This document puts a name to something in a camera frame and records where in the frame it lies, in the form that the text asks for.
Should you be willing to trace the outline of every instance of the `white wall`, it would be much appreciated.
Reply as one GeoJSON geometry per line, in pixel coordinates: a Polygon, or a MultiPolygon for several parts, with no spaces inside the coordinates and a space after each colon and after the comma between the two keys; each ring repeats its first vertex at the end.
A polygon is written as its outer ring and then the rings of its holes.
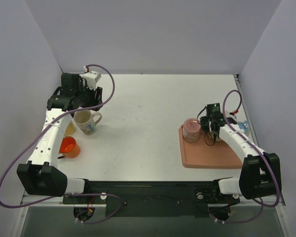
{"type": "MultiPolygon", "coordinates": [[[[47,99],[60,75],[24,1],[0,0],[0,176],[40,132],[47,99]]],[[[20,204],[23,191],[15,166],[4,182],[2,200],[20,204]]],[[[16,213],[0,207],[0,237],[10,236],[16,213]]]]}
{"type": "Polygon", "coordinates": [[[240,74],[261,147],[281,160],[283,195],[296,233],[296,0],[283,0],[240,74]]]}
{"type": "Polygon", "coordinates": [[[241,72],[280,0],[26,0],[65,72],[241,72]]]}

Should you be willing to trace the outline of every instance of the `pink tray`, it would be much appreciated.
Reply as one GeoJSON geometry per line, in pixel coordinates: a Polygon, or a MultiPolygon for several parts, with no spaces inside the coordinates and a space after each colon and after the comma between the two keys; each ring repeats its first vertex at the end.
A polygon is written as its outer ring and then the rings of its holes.
{"type": "Polygon", "coordinates": [[[183,125],[179,128],[182,165],[186,168],[240,169],[242,162],[226,142],[216,142],[213,146],[206,145],[204,132],[201,131],[195,143],[183,139],[183,125]]]}

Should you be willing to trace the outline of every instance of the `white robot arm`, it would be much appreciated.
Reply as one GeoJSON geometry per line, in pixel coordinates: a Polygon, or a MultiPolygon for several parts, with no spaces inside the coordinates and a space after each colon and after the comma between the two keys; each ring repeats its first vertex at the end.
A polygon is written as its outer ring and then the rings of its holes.
{"type": "Polygon", "coordinates": [[[72,116],[67,114],[51,123],[66,111],[91,107],[102,103],[102,88],[96,87],[99,72],[63,74],[58,87],[47,102],[43,130],[51,126],[39,139],[26,164],[20,164],[17,174],[28,194],[62,196],[83,193],[85,180],[70,178],[57,169],[59,149],[72,116]]]}
{"type": "Polygon", "coordinates": [[[278,156],[275,153],[268,154],[255,145],[244,134],[244,130],[240,129],[232,116],[224,118],[219,103],[207,105],[205,108],[206,116],[201,117],[199,121],[202,130],[205,133],[216,132],[214,134],[214,142],[216,141],[216,137],[219,136],[219,138],[233,149],[243,163],[240,177],[217,180],[220,194],[242,195],[246,199],[275,194],[276,185],[272,179],[270,170],[266,167],[265,162],[260,156],[261,154],[263,154],[268,162],[279,186],[279,190],[281,190],[281,172],[278,156]]]}

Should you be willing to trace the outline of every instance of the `orange cup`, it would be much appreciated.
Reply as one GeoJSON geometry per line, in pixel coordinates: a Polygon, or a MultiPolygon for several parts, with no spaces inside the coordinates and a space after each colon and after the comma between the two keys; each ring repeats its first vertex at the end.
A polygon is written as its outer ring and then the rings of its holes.
{"type": "Polygon", "coordinates": [[[80,153],[80,147],[73,137],[64,137],[59,152],[66,158],[75,158],[80,153]]]}

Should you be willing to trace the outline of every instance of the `white table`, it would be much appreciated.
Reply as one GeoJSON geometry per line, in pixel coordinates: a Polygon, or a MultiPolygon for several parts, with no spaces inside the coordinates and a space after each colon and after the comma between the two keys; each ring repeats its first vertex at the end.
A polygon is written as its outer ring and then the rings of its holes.
{"type": "MultiPolygon", "coordinates": [[[[92,181],[212,181],[240,175],[240,169],[184,168],[178,135],[180,125],[205,105],[222,107],[226,94],[237,89],[233,75],[113,76],[115,94],[100,109],[96,133],[85,136],[76,127],[73,137],[81,153],[59,160],[60,171],[92,181]]],[[[105,100],[112,88],[108,75],[98,86],[105,100]]],[[[232,94],[226,109],[233,111],[238,103],[232,94]]],[[[246,120],[243,107],[237,117],[246,120]]]]}

